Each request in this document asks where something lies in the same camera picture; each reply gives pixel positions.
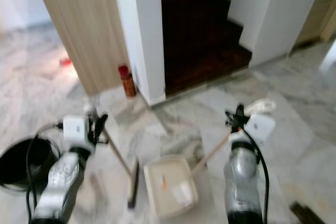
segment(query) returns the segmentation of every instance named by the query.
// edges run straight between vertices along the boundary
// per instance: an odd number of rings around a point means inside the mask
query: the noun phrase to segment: broom handle
[[[191,172],[191,176],[195,176],[206,164],[206,162],[209,161],[212,156],[219,151],[219,149],[227,142],[229,136],[231,134],[231,131],[225,136],[225,138],[216,145],[216,147],[205,157],[202,158],[202,160],[195,166],[195,168]]]

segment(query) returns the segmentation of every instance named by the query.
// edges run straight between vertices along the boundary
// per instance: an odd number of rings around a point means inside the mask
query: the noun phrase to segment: staircase
[[[244,68],[243,28],[226,20],[227,0],[162,0],[166,95]]]

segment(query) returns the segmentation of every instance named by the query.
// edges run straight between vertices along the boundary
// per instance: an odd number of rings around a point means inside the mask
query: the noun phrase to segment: wooden panel
[[[44,0],[86,92],[120,83],[129,60],[116,0]]]
[[[315,0],[310,13],[303,25],[302,31],[297,39],[297,44],[318,39],[326,24],[328,23],[332,12],[330,12],[333,0]]]

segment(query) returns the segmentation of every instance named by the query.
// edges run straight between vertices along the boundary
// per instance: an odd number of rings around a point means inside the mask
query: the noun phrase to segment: marble floor
[[[126,158],[141,167],[167,154],[182,154],[193,167],[227,133],[225,109],[269,97],[276,128],[261,147],[270,175],[268,223],[297,223],[288,206],[298,200],[326,223],[336,219],[336,89],[319,68],[331,43],[317,44],[257,68],[179,95],[149,108],[138,95],[127,100],[121,87],[91,100],[107,112],[107,129]],[[60,67],[66,52],[52,25],[16,31],[0,40],[0,155],[45,123],[82,114],[88,102],[71,66]],[[65,148],[61,134],[47,137]],[[137,206],[126,208],[126,175],[111,149],[98,146],[90,158],[69,223],[227,223],[224,146],[196,178],[199,204],[173,219],[152,213],[143,170]],[[260,171],[260,198],[264,177]],[[27,221],[24,195],[0,190],[3,223]]]

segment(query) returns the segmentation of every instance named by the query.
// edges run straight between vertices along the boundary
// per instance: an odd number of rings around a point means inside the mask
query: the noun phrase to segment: black bucket
[[[26,155],[31,138],[25,139],[8,148],[0,157],[0,185],[27,190],[29,182],[26,172]],[[34,139],[29,153],[32,181],[36,188],[48,183],[48,173],[58,157],[53,153],[51,143],[42,138]]]

